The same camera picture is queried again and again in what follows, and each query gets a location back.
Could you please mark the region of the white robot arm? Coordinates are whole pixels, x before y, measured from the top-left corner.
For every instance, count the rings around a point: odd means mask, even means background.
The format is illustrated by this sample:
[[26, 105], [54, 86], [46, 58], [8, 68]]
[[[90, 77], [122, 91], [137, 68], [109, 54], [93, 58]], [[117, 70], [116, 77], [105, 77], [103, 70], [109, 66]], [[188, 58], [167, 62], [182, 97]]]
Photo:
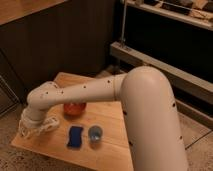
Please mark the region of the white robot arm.
[[150, 66], [65, 88], [41, 84], [27, 96], [18, 132], [28, 138], [54, 130], [59, 122], [46, 113], [55, 105], [106, 101], [122, 104], [134, 171], [189, 170], [172, 87]]

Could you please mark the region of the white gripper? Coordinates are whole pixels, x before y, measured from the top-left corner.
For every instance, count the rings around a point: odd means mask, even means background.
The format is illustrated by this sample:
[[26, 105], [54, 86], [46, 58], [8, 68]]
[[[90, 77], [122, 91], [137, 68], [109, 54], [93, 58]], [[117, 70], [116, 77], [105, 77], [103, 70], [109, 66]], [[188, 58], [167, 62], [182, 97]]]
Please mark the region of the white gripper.
[[26, 116], [22, 116], [19, 121], [19, 134], [23, 138], [39, 136], [42, 133], [57, 129], [59, 125], [59, 119], [54, 116], [47, 117], [42, 122], [33, 121]]

